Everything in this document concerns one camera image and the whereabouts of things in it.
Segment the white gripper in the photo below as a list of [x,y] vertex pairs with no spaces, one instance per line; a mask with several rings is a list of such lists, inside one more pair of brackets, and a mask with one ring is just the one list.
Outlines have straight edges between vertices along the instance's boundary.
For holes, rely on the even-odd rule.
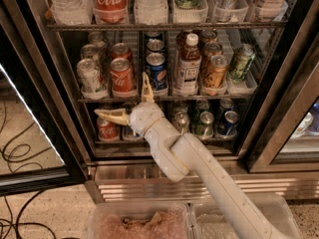
[[94,113],[103,120],[111,121],[120,125],[129,125],[143,137],[158,135],[158,122],[164,118],[164,113],[160,107],[154,103],[154,93],[149,76],[143,72],[142,103],[132,109],[130,115],[125,109],[116,110],[94,110]]

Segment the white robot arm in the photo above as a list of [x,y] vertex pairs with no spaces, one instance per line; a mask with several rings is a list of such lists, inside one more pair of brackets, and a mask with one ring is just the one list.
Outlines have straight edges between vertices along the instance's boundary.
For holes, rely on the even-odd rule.
[[180,133],[155,103],[149,77],[143,75],[142,101],[124,109],[96,110],[102,119],[128,125],[142,136],[160,170],[179,182],[195,172],[240,239],[292,239],[273,226],[193,134]]

